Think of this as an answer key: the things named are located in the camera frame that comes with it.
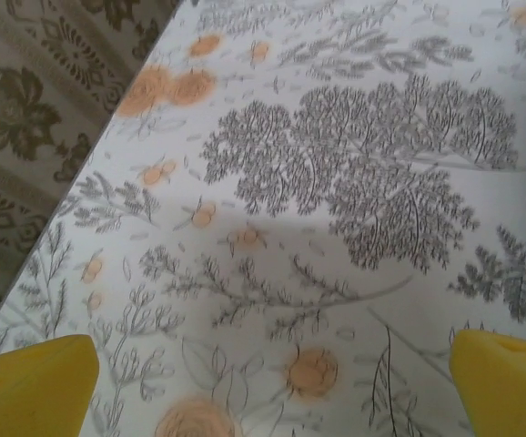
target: yellow foam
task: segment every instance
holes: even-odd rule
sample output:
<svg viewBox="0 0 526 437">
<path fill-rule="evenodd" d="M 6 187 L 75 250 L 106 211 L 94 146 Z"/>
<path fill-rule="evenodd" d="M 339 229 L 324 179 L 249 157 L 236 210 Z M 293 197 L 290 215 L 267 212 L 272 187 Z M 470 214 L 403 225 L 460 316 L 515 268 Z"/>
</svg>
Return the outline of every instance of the yellow foam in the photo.
<svg viewBox="0 0 526 437">
<path fill-rule="evenodd" d="M 477 437 L 526 437 L 526 341 L 462 330 L 450 371 Z"/>
<path fill-rule="evenodd" d="M 86 335 L 0 355 L 0 437 L 76 437 L 98 373 Z"/>
</svg>

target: yellow plastic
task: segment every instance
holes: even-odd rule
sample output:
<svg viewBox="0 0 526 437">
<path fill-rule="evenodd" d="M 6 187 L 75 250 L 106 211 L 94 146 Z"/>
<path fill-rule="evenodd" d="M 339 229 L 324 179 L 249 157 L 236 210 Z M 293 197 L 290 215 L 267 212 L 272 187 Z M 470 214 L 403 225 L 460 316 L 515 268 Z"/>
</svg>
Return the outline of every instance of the yellow plastic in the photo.
<svg viewBox="0 0 526 437">
<path fill-rule="evenodd" d="M 526 437 L 526 341 L 462 330 L 450 371 L 477 437 Z"/>
<path fill-rule="evenodd" d="M 0 355 L 0 437 L 76 437 L 98 373 L 86 335 Z"/>
</svg>

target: beige curtain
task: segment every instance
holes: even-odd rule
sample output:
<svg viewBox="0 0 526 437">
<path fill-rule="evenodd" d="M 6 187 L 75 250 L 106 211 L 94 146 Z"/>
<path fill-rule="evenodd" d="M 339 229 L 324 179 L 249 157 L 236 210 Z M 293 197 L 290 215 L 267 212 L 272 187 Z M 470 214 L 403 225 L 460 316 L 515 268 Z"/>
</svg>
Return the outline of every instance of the beige curtain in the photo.
<svg viewBox="0 0 526 437">
<path fill-rule="evenodd" d="M 0 0 L 0 298 L 177 0 Z"/>
</svg>

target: yellow object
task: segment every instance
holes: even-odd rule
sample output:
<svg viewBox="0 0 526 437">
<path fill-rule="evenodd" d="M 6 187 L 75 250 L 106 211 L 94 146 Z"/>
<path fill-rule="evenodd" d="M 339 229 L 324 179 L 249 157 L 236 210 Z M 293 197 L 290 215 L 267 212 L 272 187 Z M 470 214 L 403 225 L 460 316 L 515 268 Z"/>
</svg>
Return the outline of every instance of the yellow object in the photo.
<svg viewBox="0 0 526 437">
<path fill-rule="evenodd" d="M 477 437 L 526 437 L 526 341 L 462 330 L 450 371 Z"/>
<path fill-rule="evenodd" d="M 0 355 L 0 437 L 76 437 L 98 373 L 86 335 Z"/>
</svg>

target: lace curtain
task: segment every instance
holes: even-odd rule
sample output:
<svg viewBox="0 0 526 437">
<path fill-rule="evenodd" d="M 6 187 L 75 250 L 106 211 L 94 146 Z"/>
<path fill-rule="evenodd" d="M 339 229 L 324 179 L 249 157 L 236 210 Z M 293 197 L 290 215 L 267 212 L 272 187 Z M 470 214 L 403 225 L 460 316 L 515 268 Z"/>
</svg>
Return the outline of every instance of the lace curtain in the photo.
<svg viewBox="0 0 526 437">
<path fill-rule="evenodd" d="M 0 299 L 176 3 L 0 1 Z"/>
</svg>

